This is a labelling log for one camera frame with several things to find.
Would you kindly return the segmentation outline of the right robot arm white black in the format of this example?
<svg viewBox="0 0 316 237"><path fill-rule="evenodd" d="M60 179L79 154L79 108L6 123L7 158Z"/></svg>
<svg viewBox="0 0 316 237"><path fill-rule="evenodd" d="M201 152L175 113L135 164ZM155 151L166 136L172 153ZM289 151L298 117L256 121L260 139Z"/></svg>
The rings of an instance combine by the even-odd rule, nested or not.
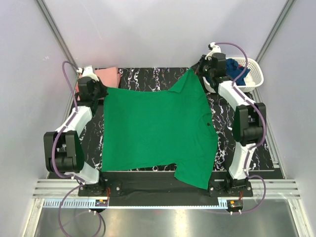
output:
<svg viewBox="0 0 316 237"><path fill-rule="evenodd" d="M247 97L227 75L225 54L202 55L194 69L196 75L204 79L234 110L233 138L236 145L223 190L228 195L238 195L250 188L248 170L251 159L266 137L266 106Z"/></svg>

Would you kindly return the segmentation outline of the green t shirt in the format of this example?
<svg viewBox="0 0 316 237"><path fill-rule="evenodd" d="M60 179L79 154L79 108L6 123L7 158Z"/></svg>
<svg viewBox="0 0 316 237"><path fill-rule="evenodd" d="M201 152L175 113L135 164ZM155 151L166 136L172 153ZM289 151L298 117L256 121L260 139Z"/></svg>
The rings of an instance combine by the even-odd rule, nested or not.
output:
<svg viewBox="0 0 316 237"><path fill-rule="evenodd" d="M176 179L207 189L217 148L212 112L193 70L169 90L108 89L102 171L175 164Z"/></svg>

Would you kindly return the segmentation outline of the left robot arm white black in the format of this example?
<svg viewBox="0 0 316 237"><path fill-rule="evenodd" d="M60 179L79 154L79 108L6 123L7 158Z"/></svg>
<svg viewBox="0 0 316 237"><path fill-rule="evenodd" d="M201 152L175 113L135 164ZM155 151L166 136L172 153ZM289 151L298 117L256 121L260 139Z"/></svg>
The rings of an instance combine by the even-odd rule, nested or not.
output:
<svg viewBox="0 0 316 237"><path fill-rule="evenodd" d="M99 170L85 161L85 155L79 136L92 120L98 100L107 96L107 87L99 77L83 76L78 80L78 92L75 93L76 107L66 121L55 131L43 136L45 165L48 172L60 178L74 178L83 188L102 195L107 184Z"/></svg>

